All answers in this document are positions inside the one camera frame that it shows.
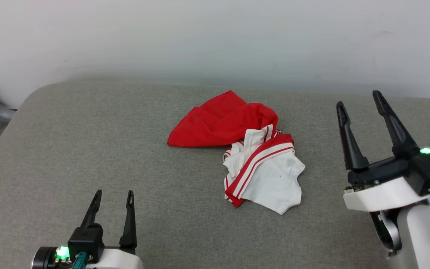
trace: red and white garment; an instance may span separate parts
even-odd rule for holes
[[[300,204],[297,177],[305,165],[295,156],[291,135],[273,132],[273,125],[246,130],[244,141],[223,155],[223,165],[228,169],[225,199],[235,207],[246,199],[282,215]]]
[[[300,204],[297,176],[305,165],[295,157],[290,134],[276,129],[277,114],[246,103],[231,90],[194,107],[172,130],[167,144],[178,147],[232,145],[223,156],[228,175],[225,198],[235,207],[250,200],[285,213]]]

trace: red cloth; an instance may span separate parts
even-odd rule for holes
[[[247,129],[273,124],[278,116],[261,103],[246,103],[232,90],[194,107],[172,130],[168,145],[183,148],[230,145],[244,139]]]

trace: robotic arm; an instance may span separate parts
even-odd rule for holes
[[[430,269],[430,147],[419,148],[381,92],[373,92],[386,121],[393,157],[369,164],[336,105],[348,182],[348,209],[369,212],[393,269]]]
[[[102,191],[98,190],[67,247],[39,248],[32,261],[32,269],[143,269],[140,258],[135,255],[137,236],[133,191],[128,192],[127,215],[119,247],[106,247],[102,242],[102,226],[94,222],[101,197]]]

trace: gray fabric surface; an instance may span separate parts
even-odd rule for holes
[[[280,216],[223,198],[225,148],[171,148],[170,131],[221,87],[66,83],[32,94],[0,138],[0,268],[29,268],[36,250],[65,244],[97,189],[96,221],[117,245],[135,193],[137,254],[146,268],[387,266],[368,213],[343,202],[348,185],[335,105],[343,100],[371,162],[391,155],[372,99],[234,89],[263,102],[306,164],[302,202]],[[430,99],[387,97],[419,145],[430,145]]]

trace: red fabric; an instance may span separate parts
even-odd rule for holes
[[[237,188],[237,185],[239,184],[241,177],[243,177],[243,175],[245,173],[250,173],[251,174],[253,172],[252,170],[251,171],[247,171],[247,168],[248,168],[248,166],[250,166],[250,164],[252,163],[253,159],[255,157],[257,157],[258,153],[264,151],[265,149],[271,148],[272,146],[279,145],[279,144],[282,144],[282,143],[292,143],[292,144],[294,144],[294,141],[292,139],[292,135],[289,134],[289,133],[287,133],[287,134],[280,134],[280,135],[275,136],[274,138],[266,141],[265,143],[261,144],[261,146],[258,147],[253,152],[253,154],[249,157],[249,159],[243,165],[242,170],[240,170],[240,173],[237,176],[237,178],[235,179],[235,181],[230,186],[228,186],[227,190],[225,191],[225,194],[228,196],[229,199],[232,200],[232,204],[235,207],[241,206],[241,204],[243,203],[244,199],[237,198],[237,196],[239,195],[239,193],[234,195],[233,192]],[[268,155],[266,155],[264,157],[269,157],[270,155],[273,155],[274,153],[276,153],[276,152],[269,153]],[[245,182],[243,183],[240,191],[243,189],[243,186],[246,184],[247,180],[248,179],[246,179]]]
[[[246,103],[229,90],[194,107],[172,130],[168,145],[183,148],[230,145],[244,139],[247,129],[273,124],[277,114],[261,103]]]

